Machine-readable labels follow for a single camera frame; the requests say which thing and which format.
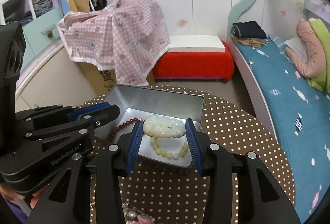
red ottoman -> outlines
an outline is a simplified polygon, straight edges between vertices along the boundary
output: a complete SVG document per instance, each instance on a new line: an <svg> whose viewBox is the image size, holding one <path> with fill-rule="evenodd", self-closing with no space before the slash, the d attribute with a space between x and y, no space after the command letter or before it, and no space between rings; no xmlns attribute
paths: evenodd
<svg viewBox="0 0 330 224"><path fill-rule="evenodd" d="M228 45L224 41L222 43L226 48L224 53L165 53L153 68L155 79L224 79L228 82L234 73L234 60Z"/></svg>

green blanket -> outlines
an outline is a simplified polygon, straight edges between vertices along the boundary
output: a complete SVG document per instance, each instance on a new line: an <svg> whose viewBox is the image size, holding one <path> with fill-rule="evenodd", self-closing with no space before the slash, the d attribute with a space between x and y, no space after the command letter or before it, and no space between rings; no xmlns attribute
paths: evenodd
<svg viewBox="0 0 330 224"><path fill-rule="evenodd" d="M310 21L310 24L323 46L327 68L319 77L308 78L307 82L317 90L330 93L330 33L321 19Z"/></svg>

blue bedsheet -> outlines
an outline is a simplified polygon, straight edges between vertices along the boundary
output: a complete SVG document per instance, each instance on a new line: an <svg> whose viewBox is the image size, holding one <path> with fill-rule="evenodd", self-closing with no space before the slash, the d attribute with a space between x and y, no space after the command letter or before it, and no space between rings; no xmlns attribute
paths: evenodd
<svg viewBox="0 0 330 224"><path fill-rule="evenodd" d="M330 185L330 97L311 88L268 41L261 49L236 46L265 96L278 142L293 171L295 208L304 223Z"/></svg>

light blue cabinet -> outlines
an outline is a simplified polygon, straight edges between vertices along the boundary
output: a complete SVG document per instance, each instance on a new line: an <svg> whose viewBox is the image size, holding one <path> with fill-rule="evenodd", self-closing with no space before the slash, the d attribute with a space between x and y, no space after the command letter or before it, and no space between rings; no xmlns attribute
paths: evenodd
<svg viewBox="0 0 330 224"><path fill-rule="evenodd" d="M24 57L23 57L22 69L35 57L32 49L31 49L31 46L25 36L25 33L24 33L24 38L25 38L26 47L25 47L25 53L24 53Z"/></svg>
<svg viewBox="0 0 330 224"><path fill-rule="evenodd" d="M55 8L23 27L26 40L28 40L34 55L38 55L51 42L59 38L57 23L62 18L61 10ZM52 33L52 37L47 35L47 31Z"/></svg>

round table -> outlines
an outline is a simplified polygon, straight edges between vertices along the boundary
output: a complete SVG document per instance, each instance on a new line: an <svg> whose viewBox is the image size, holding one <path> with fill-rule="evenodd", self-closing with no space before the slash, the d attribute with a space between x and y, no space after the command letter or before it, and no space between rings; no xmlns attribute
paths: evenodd
<svg viewBox="0 0 330 224"><path fill-rule="evenodd" d="M174 86L147 87L204 96L202 132L207 133L213 143L218 143L229 152L256 152L294 205L295 184L286 155L271 133L254 116L221 97L202 91ZM94 153L106 146L100 139L93 141ZM138 157L131 176L119 178L119 184L122 202L129 202L130 208L135 207L152 216L155 223L202 223L209 177L200 177L193 167L181 169ZM233 174L233 224L238 221L238 198L237 178ZM96 223L95 176L92 176L90 201L90 221Z"/></svg>

